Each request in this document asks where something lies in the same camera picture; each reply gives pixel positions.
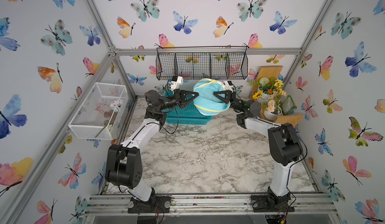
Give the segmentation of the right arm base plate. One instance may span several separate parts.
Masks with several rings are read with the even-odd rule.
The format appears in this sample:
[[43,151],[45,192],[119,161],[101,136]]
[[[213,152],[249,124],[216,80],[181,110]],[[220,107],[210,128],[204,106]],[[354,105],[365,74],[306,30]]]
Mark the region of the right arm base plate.
[[290,194],[276,197],[275,195],[254,195],[251,196],[251,207],[255,213],[279,213],[294,212],[293,206],[290,206]]

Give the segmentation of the teal mesh laundry bag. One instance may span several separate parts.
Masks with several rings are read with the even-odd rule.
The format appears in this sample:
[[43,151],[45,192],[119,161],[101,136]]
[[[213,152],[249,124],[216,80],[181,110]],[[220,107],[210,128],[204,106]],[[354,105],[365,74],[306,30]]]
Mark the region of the teal mesh laundry bag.
[[198,97],[193,100],[194,106],[204,116],[218,115],[230,107],[230,103],[225,103],[214,95],[215,92],[232,92],[228,84],[203,78],[194,85],[193,91],[198,93]]

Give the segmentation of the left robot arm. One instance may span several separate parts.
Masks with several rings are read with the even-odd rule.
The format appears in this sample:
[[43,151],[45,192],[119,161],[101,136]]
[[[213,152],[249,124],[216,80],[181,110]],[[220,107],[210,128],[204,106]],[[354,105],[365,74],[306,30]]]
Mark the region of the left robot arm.
[[160,95],[156,90],[148,91],[145,95],[147,109],[142,124],[126,141],[112,145],[108,150],[106,181],[119,188],[127,188],[138,201],[151,202],[154,191],[141,179],[141,150],[163,128],[167,117],[165,110],[185,108],[198,96],[197,92],[180,89],[174,90],[168,97]]

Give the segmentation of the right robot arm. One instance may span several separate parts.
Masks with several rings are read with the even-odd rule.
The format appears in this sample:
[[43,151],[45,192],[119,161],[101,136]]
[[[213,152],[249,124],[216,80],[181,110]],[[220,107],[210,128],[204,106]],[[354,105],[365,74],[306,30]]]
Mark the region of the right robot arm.
[[229,104],[238,113],[237,124],[268,138],[270,155],[275,161],[268,198],[275,204],[288,202],[292,193],[288,187],[294,166],[301,161],[303,147],[290,123],[277,124],[260,117],[259,102],[243,101],[230,90],[214,92],[214,96]]

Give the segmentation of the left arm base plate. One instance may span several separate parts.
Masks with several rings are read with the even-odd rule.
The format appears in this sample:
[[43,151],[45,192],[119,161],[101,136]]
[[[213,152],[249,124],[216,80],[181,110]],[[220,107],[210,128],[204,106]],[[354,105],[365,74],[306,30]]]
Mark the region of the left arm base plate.
[[135,198],[131,198],[128,204],[127,212],[129,214],[167,214],[171,206],[171,197],[153,196],[149,201],[143,202]]

